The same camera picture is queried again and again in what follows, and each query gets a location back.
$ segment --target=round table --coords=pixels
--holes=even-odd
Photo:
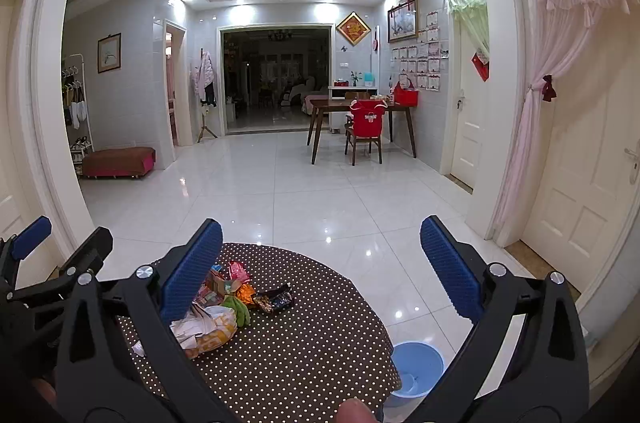
[[[330,423],[357,397],[372,411],[399,388],[382,321],[350,280],[304,255],[271,246],[225,243],[217,263],[242,262],[256,291],[290,283],[292,307],[251,311],[251,326],[193,360],[205,382],[245,423]],[[132,346],[132,323],[121,324]],[[164,395],[145,358],[131,353],[148,388]]]

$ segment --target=hand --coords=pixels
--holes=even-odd
[[[369,408],[357,398],[342,402],[334,423],[378,423]]]

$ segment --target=dining table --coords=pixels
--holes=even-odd
[[[313,134],[314,124],[316,126],[316,136],[314,139],[314,151],[311,156],[311,165],[316,164],[316,155],[318,154],[318,145],[320,143],[320,132],[322,130],[322,119],[326,113],[340,113],[351,111],[351,102],[344,98],[314,98],[310,100],[313,110],[311,111],[311,119],[309,121],[309,133],[306,139],[307,146],[311,143],[311,135]],[[411,121],[411,107],[402,106],[395,102],[386,102],[386,111],[389,118],[389,140],[393,143],[394,140],[394,112],[404,113],[406,117],[406,124],[409,130],[409,139],[411,140],[411,149],[416,158],[415,152],[415,138],[414,138],[414,125]]]

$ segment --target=blue plastic bowl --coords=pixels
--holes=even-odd
[[[400,375],[402,387],[391,393],[385,405],[397,407],[426,396],[444,373],[440,352],[424,342],[402,342],[394,346],[391,356]]]

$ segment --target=white jacket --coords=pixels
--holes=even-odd
[[[213,69],[211,53],[205,51],[200,61],[200,71],[198,72],[198,96],[201,100],[205,99],[204,88],[207,87],[215,77],[216,73]]]

